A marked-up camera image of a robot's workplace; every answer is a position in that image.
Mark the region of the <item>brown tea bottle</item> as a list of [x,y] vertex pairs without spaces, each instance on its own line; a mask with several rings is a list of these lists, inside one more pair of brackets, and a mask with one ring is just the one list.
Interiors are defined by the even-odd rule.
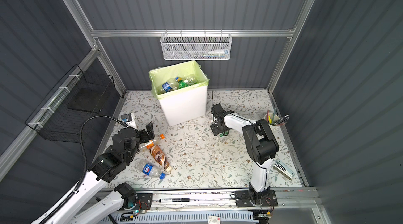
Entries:
[[158,145],[153,145],[152,147],[149,147],[149,151],[152,155],[152,157],[157,161],[158,164],[160,164],[166,172],[171,173],[173,168],[169,161],[167,160],[167,157],[165,153],[162,151],[162,149]]

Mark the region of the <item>blue label water bottle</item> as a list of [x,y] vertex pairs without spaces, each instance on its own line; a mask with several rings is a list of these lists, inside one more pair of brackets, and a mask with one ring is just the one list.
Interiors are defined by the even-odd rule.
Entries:
[[171,78],[158,86],[158,94],[164,94],[178,89],[179,83],[175,78]]

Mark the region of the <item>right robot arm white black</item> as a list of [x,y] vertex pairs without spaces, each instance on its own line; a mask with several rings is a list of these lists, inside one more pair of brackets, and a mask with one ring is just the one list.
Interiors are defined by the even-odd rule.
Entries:
[[253,173],[248,184],[247,196],[236,196],[240,207],[247,204],[253,206],[278,206],[275,191],[267,183],[268,171],[275,163],[279,144],[269,126],[264,120],[246,119],[231,110],[224,110],[221,104],[211,108],[213,121],[211,130],[214,136],[227,136],[231,130],[243,135],[247,154],[253,163]]

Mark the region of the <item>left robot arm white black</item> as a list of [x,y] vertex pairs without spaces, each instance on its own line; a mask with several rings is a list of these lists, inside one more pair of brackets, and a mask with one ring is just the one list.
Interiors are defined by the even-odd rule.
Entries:
[[126,114],[112,121],[123,126],[112,137],[112,145],[90,165],[84,161],[84,171],[79,181],[49,210],[34,221],[36,224],[96,224],[115,211],[141,212],[144,203],[136,190],[127,183],[117,185],[104,199],[86,210],[82,208],[118,174],[125,170],[140,150],[140,145],[155,138],[153,123],[138,130],[134,117]]

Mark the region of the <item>clear tall bottle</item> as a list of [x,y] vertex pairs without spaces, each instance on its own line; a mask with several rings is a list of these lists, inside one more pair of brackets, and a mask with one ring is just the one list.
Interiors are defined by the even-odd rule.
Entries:
[[185,80],[184,83],[187,84],[187,86],[192,86],[198,83],[197,78],[194,74],[188,75]]

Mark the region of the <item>crushed green bottle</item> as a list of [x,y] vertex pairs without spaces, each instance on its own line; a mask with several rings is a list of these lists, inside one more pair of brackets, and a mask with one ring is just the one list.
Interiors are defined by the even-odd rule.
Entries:
[[176,77],[175,80],[178,83],[178,89],[188,87],[187,82],[183,80],[181,77]]

